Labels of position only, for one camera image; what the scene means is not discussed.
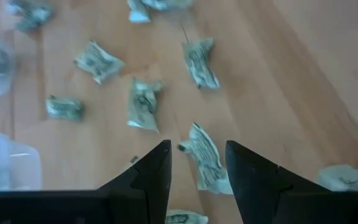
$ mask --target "hardwood floor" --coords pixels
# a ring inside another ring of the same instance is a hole
[[[45,189],[99,187],[161,140],[175,148],[193,121],[222,157],[233,139],[310,180],[331,164],[358,167],[358,1],[195,0],[142,25],[127,20],[125,1],[50,2],[56,17],[26,35],[0,0],[0,37],[19,59],[12,91],[0,97],[0,132],[37,148]],[[197,89],[183,63],[181,43],[205,37],[216,43],[218,91]],[[90,39],[126,63],[103,86],[72,63]],[[160,134],[126,125],[132,77],[163,82]],[[83,100],[84,123],[48,119],[50,94]],[[169,207],[241,223],[233,196],[196,190],[195,168],[173,150]]]

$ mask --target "wooden floor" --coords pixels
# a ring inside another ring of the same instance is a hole
[[[0,36],[20,64],[12,91],[0,97],[0,132],[37,148],[44,189],[99,187],[161,140],[175,148],[193,121],[222,157],[233,139],[311,180],[331,164],[358,167],[358,1],[196,0],[143,25],[127,20],[126,1],[51,2],[56,17],[25,35],[13,31],[17,19],[0,0]],[[205,37],[216,41],[218,91],[198,90],[182,59],[182,42]],[[72,63],[90,39],[127,64],[103,86]],[[160,134],[126,125],[132,77],[164,84]],[[82,99],[85,122],[48,119],[50,94]],[[240,223],[234,197],[198,192],[195,171],[173,151],[169,208]]]

